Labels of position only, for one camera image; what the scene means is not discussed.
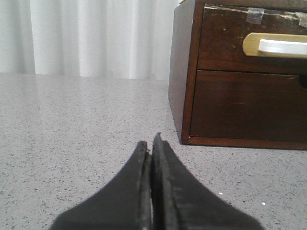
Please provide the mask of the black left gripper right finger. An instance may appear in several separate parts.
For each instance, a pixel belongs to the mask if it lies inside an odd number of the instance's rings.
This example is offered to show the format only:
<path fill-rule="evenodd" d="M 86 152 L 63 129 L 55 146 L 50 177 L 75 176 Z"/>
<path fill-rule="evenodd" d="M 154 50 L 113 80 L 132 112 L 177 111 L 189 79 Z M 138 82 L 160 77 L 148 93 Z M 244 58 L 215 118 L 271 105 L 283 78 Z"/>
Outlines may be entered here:
<path fill-rule="evenodd" d="M 203 186 L 158 133 L 152 151 L 155 230 L 261 230 L 250 215 Z"/>

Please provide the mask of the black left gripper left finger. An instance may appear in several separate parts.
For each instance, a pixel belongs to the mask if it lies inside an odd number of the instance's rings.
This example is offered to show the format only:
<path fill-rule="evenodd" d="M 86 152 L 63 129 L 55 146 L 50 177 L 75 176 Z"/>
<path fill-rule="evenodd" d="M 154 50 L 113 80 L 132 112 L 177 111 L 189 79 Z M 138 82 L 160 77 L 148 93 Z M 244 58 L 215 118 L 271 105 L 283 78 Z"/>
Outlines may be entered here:
<path fill-rule="evenodd" d="M 51 229 L 151 229 L 151 160 L 147 143 L 138 142 L 119 173 L 96 194 L 59 215 Z"/>

